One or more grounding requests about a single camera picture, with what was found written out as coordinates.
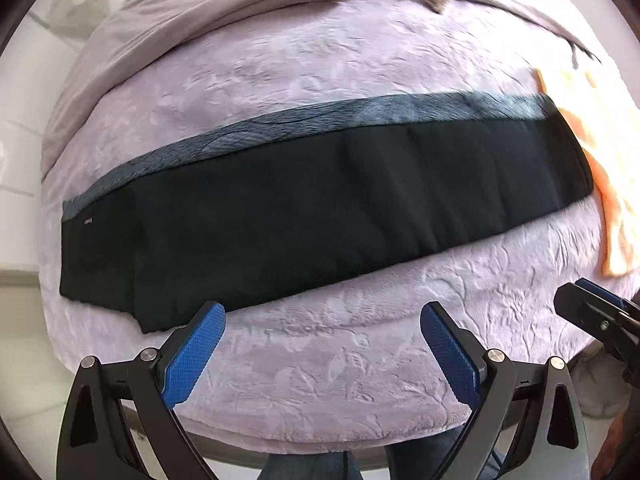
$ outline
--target metal screw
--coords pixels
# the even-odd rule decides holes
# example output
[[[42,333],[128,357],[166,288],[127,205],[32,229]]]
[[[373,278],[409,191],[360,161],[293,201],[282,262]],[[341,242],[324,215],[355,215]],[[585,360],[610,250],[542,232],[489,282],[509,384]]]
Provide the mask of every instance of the metal screw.
[[[155,348],[145,348],[142,352],[140,352],[140,359],[142,359],[145,363],[153,361],[156,357],[158,357],[158,350],[156,350]]]
[[[564,361],[559,357],[552,357],[551,365],[557,370],[562,370],[564,368]]]
[[[92,355],[88,355],[80,361],[80,366],[82,368],[91,368],[93,365],[95,365],[95,357]]]
[[[504,352],[502,350],[498,350],[497,348],[492,348],[486,353],[487,357],[491,359],[494,363],[501,363],[504,361]]]

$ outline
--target gray fabric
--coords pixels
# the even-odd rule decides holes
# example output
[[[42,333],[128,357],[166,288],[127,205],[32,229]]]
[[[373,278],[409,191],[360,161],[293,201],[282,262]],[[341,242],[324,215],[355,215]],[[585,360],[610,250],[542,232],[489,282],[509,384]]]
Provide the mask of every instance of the gray fabric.
[[[156,171],[244,150],[265,142],[295,139],[343,128],[429,121],[542,120],[556,110],[544,94],[527,96],[483,92],[396,94],[292,108],[224,126],[174,142],[114,168],[79,196],[63,203],[63,220],[127,182]]]
[[[557,12],[575,11],[567,6]],[[85,355],[127,360],[168,336],[143,336],[133,318],[58,293],[62,203],[113,168],[287,108],[405,93],[532,94],[532,67],[570,70],[573,57],[562,37],[513,13],[456,1],[435,14],[420,0],[289,6],[172,49],[102,97],[44,180],[40,290],[55,355],[76,370]],[[580,49],[575,60],[595,63]],[[626,298],[640,288],[640,272],[602,276],[602,233],[594,194],[499,237],[233,312],[175,411],[191,433],[279,453],[382,446],[458,426],[468,408],[420,335],[421,306],[440,301],[513,359],[569,359],[590,338],[555,315],[556,288],[580,276]]]
[[[72,68],[44,132],[43,178],[102,96],[174,46],[247,17],[312,1],[318,0],[133,0],[100,24]],[[468,1],[538,23],[609,64],[595,35],[568,0]]]

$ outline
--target peach towel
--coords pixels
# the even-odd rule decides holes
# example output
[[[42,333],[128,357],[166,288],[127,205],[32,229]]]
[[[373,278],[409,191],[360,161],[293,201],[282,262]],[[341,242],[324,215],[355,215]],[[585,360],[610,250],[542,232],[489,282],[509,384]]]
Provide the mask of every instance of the peach towel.
[[[621,276],[640,266],[640,113],[617,73],[536,70],[587,156],[602,195],[606,255],[602,272]]]

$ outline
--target jeans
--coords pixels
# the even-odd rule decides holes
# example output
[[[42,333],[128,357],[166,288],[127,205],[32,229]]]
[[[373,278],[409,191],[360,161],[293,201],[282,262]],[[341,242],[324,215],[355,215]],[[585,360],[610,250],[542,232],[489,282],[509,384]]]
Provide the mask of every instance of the jeans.
[[[428,480],[461,431],[462,427],[385,446],[391,480]],[[500,466],[491,456],[478,480],[493,480],[499,471]],[[362,475],[350,451],[315,455],[272,454],[258,480],[362,480]]]

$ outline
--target gray sheet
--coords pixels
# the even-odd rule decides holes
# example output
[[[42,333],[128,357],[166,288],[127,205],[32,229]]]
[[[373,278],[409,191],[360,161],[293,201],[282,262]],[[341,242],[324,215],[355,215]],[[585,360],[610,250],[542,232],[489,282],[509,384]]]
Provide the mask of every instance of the gray sheet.
[[[40,281],[54,352],[71,370],[157,346],[127,315],[61,298],[62,202],[170,142],[293,106],[392,93],[535,92],[530,68],[594,62],[513,13],[419,0],[309,3],[236,21],[174,48],[105,94],[42,188]],[[585,276],[627,298],[640,274],[605,279],[596,194],[499,237],[229,315],[188,402],[188,431],[247,449],[370,447],[462,423],[418,330],[439,300],[511,358],[569,358],[589,338],[556,317],[556,288]]]
[[[46,176],[111,88],[183,41],[270,10],[317,0],[134,0],[100,24],[74,65],[42,141]],[[508,10],[594,53],[614,67],[568,0],[468,0]]]

